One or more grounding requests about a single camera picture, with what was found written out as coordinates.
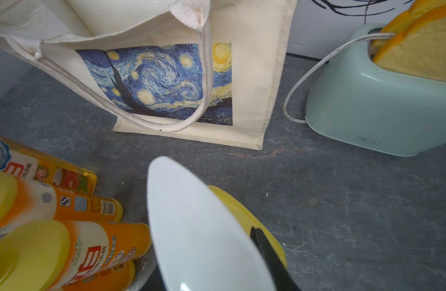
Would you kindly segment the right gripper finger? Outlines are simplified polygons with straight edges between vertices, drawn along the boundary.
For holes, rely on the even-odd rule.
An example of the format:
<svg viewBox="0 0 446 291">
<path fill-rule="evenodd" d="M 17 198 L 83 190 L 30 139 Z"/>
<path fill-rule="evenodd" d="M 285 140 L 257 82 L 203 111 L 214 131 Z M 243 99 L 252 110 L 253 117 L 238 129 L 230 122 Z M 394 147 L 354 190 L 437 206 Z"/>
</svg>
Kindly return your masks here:
<svg viewBox="0 0 446 291">
<path fill-rule="evenodd" d="M 260 254 L 267 264 L 271 277 L 275 283 L 276 290 L 301 291 L 291 276 L 289 276 L 286 268 L 282 264 L 282 261 L 279 259 L 262 229 L 252 227 L 250 231 L 250 238 L 259 249 Z"/>
</svg>

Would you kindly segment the canvas starry night tote bag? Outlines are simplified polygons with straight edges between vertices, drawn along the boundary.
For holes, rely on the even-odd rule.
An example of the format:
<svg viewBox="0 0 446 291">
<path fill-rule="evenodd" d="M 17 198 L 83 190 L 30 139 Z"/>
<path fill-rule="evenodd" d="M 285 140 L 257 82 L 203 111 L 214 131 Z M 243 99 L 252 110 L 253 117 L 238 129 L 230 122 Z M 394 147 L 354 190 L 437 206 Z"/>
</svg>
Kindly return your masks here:
<svg viewBox="0 0 446 291">
<path fill-rule="evenodd" d="M 261 150 L 295 1 L 0 1 L 0 48 L 117 132 Z"/>
</svg>

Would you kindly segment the tall orange dish soap bottle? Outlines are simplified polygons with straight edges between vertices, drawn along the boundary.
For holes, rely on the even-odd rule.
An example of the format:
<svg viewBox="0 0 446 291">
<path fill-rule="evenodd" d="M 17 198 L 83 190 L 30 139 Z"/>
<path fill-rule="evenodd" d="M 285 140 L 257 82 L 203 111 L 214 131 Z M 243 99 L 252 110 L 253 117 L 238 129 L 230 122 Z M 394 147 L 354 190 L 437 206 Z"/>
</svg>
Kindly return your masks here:
<svg viewBox="0 0 446 291">
<path fill-rule="evenodd" d="M 0 136 L 0 171 L 85 194 L 94 192 L 94 172 Z"/>
</svg>

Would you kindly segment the yellow pump dish soap bottle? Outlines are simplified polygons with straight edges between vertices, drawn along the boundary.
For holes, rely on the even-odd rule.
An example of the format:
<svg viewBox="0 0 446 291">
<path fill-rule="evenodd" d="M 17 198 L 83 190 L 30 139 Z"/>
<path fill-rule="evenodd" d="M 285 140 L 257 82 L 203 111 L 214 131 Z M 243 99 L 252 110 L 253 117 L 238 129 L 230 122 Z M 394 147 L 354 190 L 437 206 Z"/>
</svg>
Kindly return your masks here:
<svg viewBox="0 0 446 291">
<path fill-rule="evenodd" d="M 168 291 L 274 291 L 259 249 L 223 202 L 169 157 L 154 159 L 146 182 L 157 264 Z"/>
</svg>

